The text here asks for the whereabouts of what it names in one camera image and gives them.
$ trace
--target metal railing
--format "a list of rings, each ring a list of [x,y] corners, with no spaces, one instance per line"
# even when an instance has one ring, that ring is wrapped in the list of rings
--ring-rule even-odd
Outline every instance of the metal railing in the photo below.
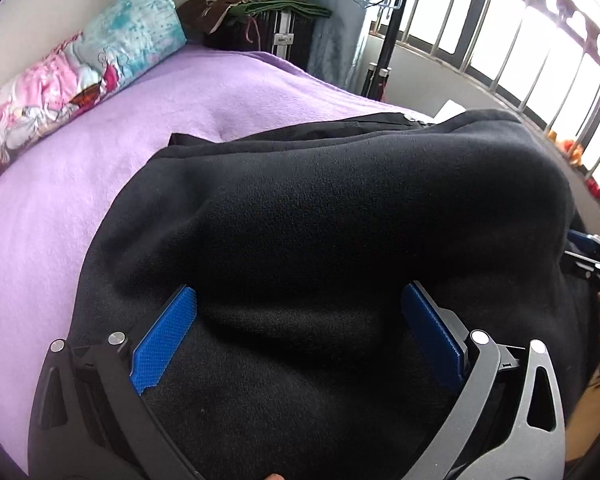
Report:
[[[472,66],[472,57],[478,39],[482,33],[487,14],[491,8],[492,0],[471,0],[467,15],[464,17],[464,24],[462,31],[458,39],[455,52],[449,53],[440,48],[440,41],[442,40],[446,26],[448,25],[452,9],[456,0],[449,0],[448,6],[442,24],[436,35],[436,39],[433,43],[427,43],[421,38],[417,38],[410,35],[411,26],[414,22],[414,17],[418,11],[418,4],[420,0],[414,0],[413,6],[411,7],[410,13],[406,19],[406,26],[402,32],[401,37],[398,37],[397,44],[418,51],[424,56],[441,61],[448,69],[454,70],[460,74],[463,74],[468,78],[470,82],[483,88],[488,93],[497,97],[501,102],[510,107],[515,113],[525,120],[528,124],[535,125],[539,132],[547,134],[553,127],[558,117],[563,112],[564,106],[570,97],[578,74],[581,72],[583,62],[586,56],[589,56],[599,67],[600,67],[600,54],[598,53],[598,40],[600,38],[600,27],[592,19],[590,19],[584,12],[582,12],[574,3],[573,0],[555,0],[553,5],[549,5],[548,0],[521,0],[523,2],[523,11],[520,13],[520,19],[516,23],[515,32],[512,40],[510,40],[508,49],[500,68],[495,77],[489,78],[485,74],[479,72]],[[520,30],[522,30],[523,23],[525,21],[526,10],[533,8],[552,20],[555,25],[555,31],[551,36],[546,51],[542,57],[542,63],[539,66],[537,73],[533,81],[531,82],[528,91],[522,99],[515,97],[511,92],[507,91],[500,85],[500,79],[509,64],[510,56],[513,52],[516,42],[518,41]],[[581,35],[574,30],[573,27],[568,23],[568,19],[572,18],[576,12],[579,12],[585,20],[586,25],[586,36],[583,38]],[[379,13],[378,18],[372,23],[371,34],[376,36],[383,36],[386,31],[386,25],[383,22],[387,22],[390,17],[390,11],[384,10]],[[536,85],[540,79],[541,74],[546,68],[546,64],[551,54],[555,52],[558,46],[555,43],[555,37],[558,31],[564,31],[573,41],[575,41],[581,48],[579,62],[577,63],[576,72],[571,79],[570,84],[567,86],[566,91],[560,101],[557,111],[552,115],[548,121],[543,120],[538,114],[536,114],[529,106],[528,102],[536,89]],[[565,153],[565,157],[570,158],[573,154],[574,149],[579,144],[584,150],[587,149],[592,138],[597,134],[597,129],[600,124],[600,84],[596,91],[596,94],[590,102],[589,109],[577,129],[575,136],[575,143],[571,149]],[[596,157],[595,162],[590,168],[580,167],[580,171],[585,175],[586,178],[596,176],[596,171],[600,170],[600,154]]]

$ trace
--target purple blanket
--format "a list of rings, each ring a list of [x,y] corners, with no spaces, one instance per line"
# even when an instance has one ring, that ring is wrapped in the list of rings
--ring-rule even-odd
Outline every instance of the purple blanket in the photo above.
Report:
[[[11,166],[0,177],[0,442],[14,460],[27,469],[38,373],[49,343],[68,333],[91,239],[120,189],[172,132],[223,142],[381,111],[404,110],[269,54],[186,47]]]

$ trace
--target black fleece fabric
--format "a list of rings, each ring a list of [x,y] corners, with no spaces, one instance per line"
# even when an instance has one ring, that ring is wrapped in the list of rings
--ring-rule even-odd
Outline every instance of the black fleece fabric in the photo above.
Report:
[[[506,112],[399,116],[175,136],[103,220],[69,342],[192,286],[198,318],[143,397],[207,480],[401,478],[454,400],[400,314],[414,279],[469,330],[543,340],[567,414],[584,390],[599,329],[559,270],[574,205],[542,140]]]

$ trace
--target red object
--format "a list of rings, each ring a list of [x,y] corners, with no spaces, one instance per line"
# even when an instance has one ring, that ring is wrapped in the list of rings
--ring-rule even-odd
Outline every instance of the red object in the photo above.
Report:
[[[593,178],[587,179],[587,188],[589,188],[589,192],[600,200],[600,186]]]
[[[574,142],[575,141],[573,139],[562,140],[558,145],[566,153],[566,152],[568,152],[571,149],[571,147],[573,146]]]

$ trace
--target floral pillowcase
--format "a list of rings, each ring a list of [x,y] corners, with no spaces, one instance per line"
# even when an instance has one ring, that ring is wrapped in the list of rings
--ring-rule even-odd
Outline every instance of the floral pillowcase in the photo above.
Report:
[[[0,174],[185,44],[172,0],[118,0],[0,89]]]

